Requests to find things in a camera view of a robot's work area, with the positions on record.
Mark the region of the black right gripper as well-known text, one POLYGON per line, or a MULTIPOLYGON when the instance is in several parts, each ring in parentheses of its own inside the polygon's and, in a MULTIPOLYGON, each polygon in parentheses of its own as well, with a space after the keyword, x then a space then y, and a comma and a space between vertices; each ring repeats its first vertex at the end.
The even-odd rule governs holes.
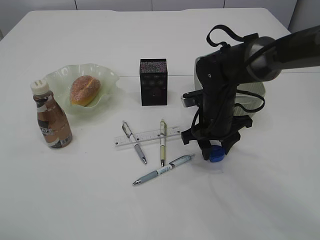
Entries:
POLYGON ((191 127, 181 133, 184 145, 190 141, 197 141, 204 160, 210 158, 212 151, 211 141, 218 141, 227 155, 233 145, 237 143, 241 135, 239 130, 252 127, 253 120, 250 116, 231 116, 227 119, 221 117, 216 121, 212 119, 205 124, 203 111, 198 109, 192 119, 191 127))

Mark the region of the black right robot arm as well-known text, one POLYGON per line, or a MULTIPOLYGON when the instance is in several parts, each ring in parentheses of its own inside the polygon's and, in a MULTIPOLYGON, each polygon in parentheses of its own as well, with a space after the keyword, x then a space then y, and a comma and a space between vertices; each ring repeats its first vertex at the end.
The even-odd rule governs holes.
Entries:
POLYGON ((197 141, 203 158, 211 162, 221 161, 240 140, 240 129, 252 126, 250 114, 256 109, 245 109, 244 116, 234 115, 239 85, 272 81, 282 70, 320 64, 318 26, 279 39, 257 33, 241 37, 222 24, 217 28, 238 44, 215 43, 207 37, 207 43, 219 50, 195 60, 194 77, 201 89, 181 97, 185 107, 197 106, 191 127, 181 133, 181 139, 185 145, 197 141))

